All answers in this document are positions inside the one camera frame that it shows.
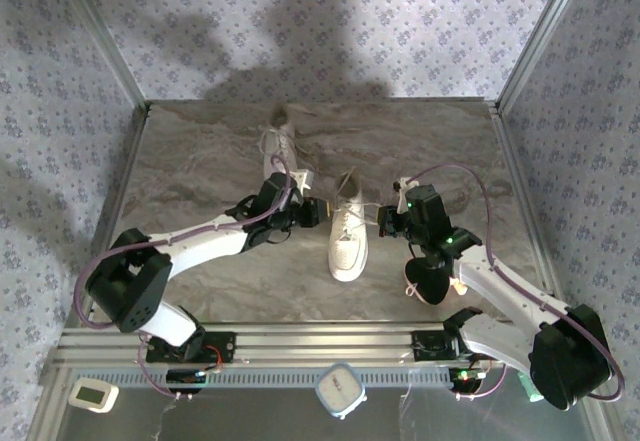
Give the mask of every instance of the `patterned wallpaper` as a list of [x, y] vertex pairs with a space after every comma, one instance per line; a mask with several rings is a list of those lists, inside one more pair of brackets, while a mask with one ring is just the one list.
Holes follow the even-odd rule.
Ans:
[[67, 0], [0, 0], [0, 439], [26, 436], [132, 105]]
[[508, 123], [564, 290], [601, 315], [640, 439], [640, 0], [573, 0]]
[[546, 0], [93, 0], [151, 99], [495, 99]]

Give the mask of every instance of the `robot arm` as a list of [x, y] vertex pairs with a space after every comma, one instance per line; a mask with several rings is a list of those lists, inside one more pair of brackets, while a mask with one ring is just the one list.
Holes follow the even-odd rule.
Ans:
[[[88, 294], [120, 331], [150, 334], [169, 345], [177, 359], [194, 359], [201, 352], [204, 330], [185, 309], [162, 301], [167, 283], [189, 268], [267, 242], [274, 231], [290, 232], [326, 220], [327, 203], [302, 196], [309, 173], [291, 175], [289, 194], [275, 209], [285, 193], [286, 175], [281, 173], [265, 181], [257, 195], [201, 225], [148, 236], [135, 228], [123, 232], [112, 248], [151, 245], [102, 261], [87, 281]], [[251, 222], [269, 210], [273, 213], [268, 217]]]
[[477, 236], [451, 225], [433, 186], [401, 180], [396, 190], [398, 206], [378, 212], [380, 236], [401, 236], [420, 247], [424, 256], [410, 260], [405, 274], [421, 298], [439, 304], [450, 280], [456, 279], [513, 321], [499, 323], [471, 308], [452, 316], [445, 330], [460, 351], [499, 359], [530, 375], [545, 399], [559, 409], [568, 409], [611, 378], [609, 362], [594, 344], [554, 314], [565, 314], [608, 350], [600, 319], [591, 308], [570, 308], [495, 257], [490, 262], [491, 253]]

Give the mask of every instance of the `white sneaker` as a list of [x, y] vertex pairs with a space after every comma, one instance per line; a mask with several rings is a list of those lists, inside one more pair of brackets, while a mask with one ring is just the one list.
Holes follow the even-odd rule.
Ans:
[[260, 138], [260, 151], [264, 154], [263, 174], [265, 180], [269, 179], [273, 173], [284, 173], [282, 163], [276, 162], [276, 168], [271, 165], [271, 156], [274, 154], [284, 159], [290, 171], [298, 169], [295, 135], [296, 130], [293, 122], [289, 119], [286, 105], [278, 104], [271, 114], [269, 126]]
[[336, 187], [339, 191], [329, 237], [329, 271], [338, 281], [348, 282], [360, 276], [369, 254], [359, 174], [355, 170], [341, 174]]

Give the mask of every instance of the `aluminum frame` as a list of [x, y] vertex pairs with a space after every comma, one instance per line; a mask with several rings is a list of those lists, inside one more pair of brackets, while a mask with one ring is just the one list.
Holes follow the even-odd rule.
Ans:
[[[144, 133], [144, 128], [147, 124], [147, 118], [149, 117], [149, 109], [144, 110], [136, 110], [134, 116], [134, 128], [133, 128], [133, 139], [131, 142], [131, 150], [127, 156], [125, 161], [124, 168], [122, 170], [122, 180], [120, 185], [118, 186], [118, 190], [115, 193], [113, 203], [111, 205], [105, 204], [104, 209], [111, 208], [113, 213], [109, 216], [107, 225], [104, 231], [101, 233], [102, 236], [98, 239], [98, 249], [101, 251], [106, 251], [109, 249], [112, 243], [112, 238], [115, 233], [116, 225], [120, 216], [122, 215], [122, 209], [124, 207], [124, 198], [127, 190], [127, 185], [129, 184], [129, 179], [131, 178], [131, 173], [133, 172], [133, 168], [136, 163], [136, 159], [138, 158], [138, 151], [140, 149], [140, 143], [142, 142], [142, 136]], [[89, 316], [91, 312], [91, 307], [93, 305], [93, 300], [88, 296], [85, 296], [82, 302], [82, 310], [86, 316]], [[74, 310], [71, 310], [69, 315], [69, 319], [67, 320], [66, 327], [73, 328], [81, 326], [80, 318], [76, 314]]]
[[500, 96], [496, 101], [501, 115], [512, 108], [513, 103], [527, 83], [542, 53], [549, 44], [551, 36], [560, 23], [562, 15], [571, 0], [549, 0], [545, 6], [529, 40], [516, 62]]
[[[496, 136], [500, 147], [503, 150], [503, 156], [507, 165], [507, 169], [511, 174], [511, 183], [516, 194], [516, 199], [520, 206], [522, 217], [524, 218], [527, 235], [533, 249], [536, 270], [541, 277], [544, 289], [547, 289], [553, 296], [561, 301], [566, 300], [563, 293], [555, 265], [549, 256], [549, 247], [545, 237], [542, 235], [542, 227], [540, 219], [536, 211], [533, 209], [534, 203], [529, 188], [523, 177], [523, 169], [520, 160], [513, 151], [513, 138], [509, 132], [509, 128], [503, 121], [502, 116], [494, 103], [488, 103], [489, 109], [492, 111], [492, 119]], [[601, 387], [596, 390], [598, 394], [609, 395], [611, 392]], [[585, 418], [594, 439], [598, 441], [617, 441], [626, 439], [624, 428], [620, 422], [620, 418], [612, 403], [601, 403], [591, 398], [585, 398], [582, 402]]]
[[[314, 322], [274, 324], [208, 324], [207, 331], [237, 333], [234, 368], [327, 367], [342, 361], [354, 367], [467, 367], [456, 361], [413, 360], [411, 332], [441, 330], [442, 323]], [[115, 329], [65, 329], [50, 361], [45, 390], [27, 437], [28, 441], [54, 441], [67, 407], [76, 369], [137, 366], [140, 339]], [[169, 364], [154, 365], [158, 368]], [[180, 364], [180, 367], [201, 367]]]
[[71, 0], [71, 3], [75, 6], [88, 31], [92, 34], [98, 49], [100, 49], [107, 64], [113, 70], [118, 81], [120, 81], [131, 102], [138, 108], [146, 109], [147, 100], [133, 77], [133, 73], [129, 70], [127, 62], [122, 57], [113, 36], [109, 32], [109, 28], [102, 16], [100, 16], [93, 0]]

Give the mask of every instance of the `marble surface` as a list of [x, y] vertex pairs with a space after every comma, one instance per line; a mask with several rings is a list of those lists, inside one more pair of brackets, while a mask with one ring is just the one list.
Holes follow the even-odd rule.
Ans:
[[[256, 193], [262, 184], [261, 126], [271, 105], [173, 102], [153, 105], [129, 181], [116, 233], [158, 233], [198, 224]], [[310, 195], [329, 198], [335, 177], [356, 166], [366, 201], [394, 201], [392, 183], [436, 163], [461, 162], [487, 183], [495, 212], [496, 254], [538, 283], [530, 245], [491, 117], [481, 102], [389, 102], [289, 105], [298, 164], [312, 169]], [[423, 179], [442, 194], [454, 224], [484, 238], [480, 189], [464, 172], [444, 169]], [[369, 211], [375, 216], [375, 208]], [[405, 295], [403, 240], [368, 231], [369, 259], [351, 283], [327, 266], [330, 223], [297, 229], [279, 246], [192, 268], [167, 286], [165, 299], [201, 321], [446, 319], [474, 305], [496, 313], [476, 293], [450, 290], [439, 306]]]

